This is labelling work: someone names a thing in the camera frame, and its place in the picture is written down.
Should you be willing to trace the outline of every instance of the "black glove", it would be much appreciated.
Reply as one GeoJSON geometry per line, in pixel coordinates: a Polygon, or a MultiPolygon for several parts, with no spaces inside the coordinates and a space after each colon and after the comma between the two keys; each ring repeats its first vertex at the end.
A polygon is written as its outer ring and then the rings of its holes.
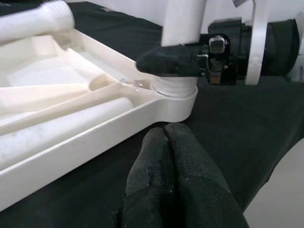
{"type": "Polygon", "coordinates": [[[120,222],[122,228],[248,228],[219,168],[180,123],[145,136],[120,222]]]}

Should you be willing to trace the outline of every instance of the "white plastic bracket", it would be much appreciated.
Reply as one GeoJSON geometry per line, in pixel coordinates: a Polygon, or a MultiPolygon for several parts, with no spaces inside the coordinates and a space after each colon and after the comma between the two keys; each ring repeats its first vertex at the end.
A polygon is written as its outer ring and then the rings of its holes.
{"type": "Polygon", "coordinates": [[[257,85],[260,79],[265,51],[270,0],[253,0],[252,38],[246,85],[257,85]]]}

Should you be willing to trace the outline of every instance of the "white plastic tray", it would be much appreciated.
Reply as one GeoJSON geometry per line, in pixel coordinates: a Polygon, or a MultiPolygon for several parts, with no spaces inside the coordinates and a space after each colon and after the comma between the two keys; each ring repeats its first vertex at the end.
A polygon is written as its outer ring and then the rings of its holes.
{"type": "Polygon", "coordinates": [[[147,126],[180,122],[192,111],[197,90],[162,96],[131,59],[76,30],[71,40],[64,50],[51,36],[0,47],[0,164],[14,152],[0,165],[0,210],[147,126]]]}

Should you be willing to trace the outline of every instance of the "white plastic tube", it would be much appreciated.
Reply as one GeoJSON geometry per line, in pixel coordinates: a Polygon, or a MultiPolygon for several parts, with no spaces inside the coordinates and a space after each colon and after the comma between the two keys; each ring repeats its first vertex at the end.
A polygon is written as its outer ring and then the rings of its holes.
{"type": "Polygon", "coordinates": [[[132,108],[131,101],[123,97],[2,135],[0,136],[0,171],[132,108]]]}
{"type": "Polygon", "coordinates": [[[74,17],[69,6],[62,0],[49,1],[36,9],[0,17],[0,43],[72,27],[74,17]]]}
{"type": "MultiPolygon", "coordinates": [[[[162,46],[195,43],[200,40],[207,0],[169,0],[162,31],[162,46]]],[[[196,77],[155,77],[153,88],[171,97],[186,97],[196,90],[196,77]]]]}

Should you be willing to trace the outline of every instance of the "white plastic rod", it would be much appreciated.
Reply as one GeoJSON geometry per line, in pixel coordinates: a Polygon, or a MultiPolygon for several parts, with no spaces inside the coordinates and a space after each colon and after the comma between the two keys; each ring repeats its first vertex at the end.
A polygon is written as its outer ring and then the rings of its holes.
{"type": "Polygon", "coordinates": [[[246,85],[257,85],[261,76],[269,11],[270,0],[253,0],[253,26],[246,85]]]}
{"type": "Polygon", "coordinates": [[[133,108],[122,97],[0,136],[0,171],[133,108]]]}
{"type": "Polygon", "coordinates": [[[49,1],[40,7],[0,17],[0,43],[38,34],[73,28],[74,17],[62,0],[49,1]]]}
{"type": "MultiPolygon", "coordinates": [[[[169,0],[162,32],[162,46],[195,43],[200,31],[207,0],[169,0]]],[[[156,77],[154,89],[166,96],[186,97],[196,90],[197,78],[156,77]]]]}

